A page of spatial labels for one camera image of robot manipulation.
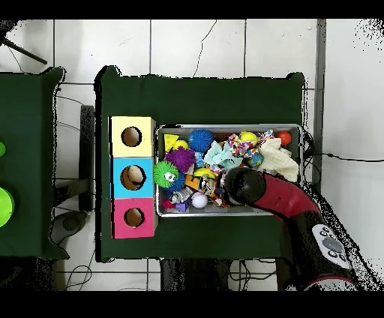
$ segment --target gray tray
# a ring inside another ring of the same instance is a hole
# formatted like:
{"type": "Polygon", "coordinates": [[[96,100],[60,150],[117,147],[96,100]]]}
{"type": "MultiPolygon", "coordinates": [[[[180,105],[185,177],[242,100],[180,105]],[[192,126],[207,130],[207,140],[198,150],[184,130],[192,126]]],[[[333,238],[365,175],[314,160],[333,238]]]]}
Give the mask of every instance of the gray tray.
{"type": "MultiPolygon", "coordinates": [[[[298,163],[299,176],[298,183],[303,184],[303,133],[302,127],[297,124],[180,124],[161,125],[155,131],[155,142],[157,143],[157,153],[155,153],[155,161],[164,159],[164,134],[179,135],[180,140],[188,141],[188,135],[195,129],[205,128],[212,133],[230,133],[240,134],[242,131],[252,131],[254,133],[264,133],[268,129],[273,129],[274,134],[279,131],[288,131],[292,137],[291,142],[286,149],[292,152],[292,159],[298,163]]],[[[164,189],[156,185],[155,208],[159,216],[163,218],[185,218],[185,217],[214,217],[214,216],[248,216],[248,215],[270,215],[267,211],[258,208],[250,208],[245,206],[236,206],[231,208],[218,208],[216,206],[207,205],[205,208],[194,208],[189,206],[189,213],[167,213],[167,210],[161,206],[164,198],[164,189]]]]}

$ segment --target green table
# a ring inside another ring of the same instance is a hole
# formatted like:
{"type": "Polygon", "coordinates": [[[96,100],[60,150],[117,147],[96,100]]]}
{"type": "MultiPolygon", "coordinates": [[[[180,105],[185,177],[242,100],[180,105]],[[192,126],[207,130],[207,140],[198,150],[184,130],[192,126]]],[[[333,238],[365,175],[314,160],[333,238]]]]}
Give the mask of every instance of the green table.
{"type": "Polygon", "coordinates": [[[49,239],[53,196],[53,94],[63,69],[0,73],[0,187],[15,200],[0,227],[0,256],[68,258],[49,239]]]}
{"type": "Polygon", "coordinates": [[[153,238],[110,235],[108,116],[150,116],[162,124],[302,124],[301,73],[286,79],[124,77],[104,67],[96,77],[97,261],[109,258],[244,259],[281,255],[274,216],[159,217],[153,238]]]}

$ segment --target white ball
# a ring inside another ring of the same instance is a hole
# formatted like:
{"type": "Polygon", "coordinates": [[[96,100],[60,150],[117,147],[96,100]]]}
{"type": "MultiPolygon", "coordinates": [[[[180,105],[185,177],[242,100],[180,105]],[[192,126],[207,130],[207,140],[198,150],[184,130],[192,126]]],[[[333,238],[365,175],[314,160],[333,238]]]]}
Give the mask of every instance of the white ball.
{"type": "Polygon", "coordinates": [[[196,209],[203,209],[208,203],[208,197],[201,192],[196,192],[192,197],[192,206],[196,209]]]}

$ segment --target blue spiky ball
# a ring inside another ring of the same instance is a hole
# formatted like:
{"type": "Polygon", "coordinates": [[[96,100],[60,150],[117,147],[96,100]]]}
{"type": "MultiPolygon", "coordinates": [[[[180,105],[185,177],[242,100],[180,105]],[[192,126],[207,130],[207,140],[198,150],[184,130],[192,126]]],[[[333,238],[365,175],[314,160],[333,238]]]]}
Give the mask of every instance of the blue spiky ball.
{"type": "Polygon", "coordinates": [[[197,129],[189,134],[189,148],[195,152],[206,152],[213,141],[213,133],[206,129],[197,129]]]}
{"type": "Polygon", "coordinates": [[[170,187],[165,187],[165,191],[179,191],[185,186],[185,174],[179,172],[178,178],[172,183],[170,187]]]}

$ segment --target yellow cube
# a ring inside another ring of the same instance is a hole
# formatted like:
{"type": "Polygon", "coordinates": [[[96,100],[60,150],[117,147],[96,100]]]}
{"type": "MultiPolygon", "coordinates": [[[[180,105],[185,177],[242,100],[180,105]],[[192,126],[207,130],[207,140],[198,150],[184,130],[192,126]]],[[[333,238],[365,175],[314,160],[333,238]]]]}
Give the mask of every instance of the yellow cube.
{"type": "Polygon", "coordinates": [[[112,116],[112,155],[153,157],[156,122],[151,117],[112,116]]]}

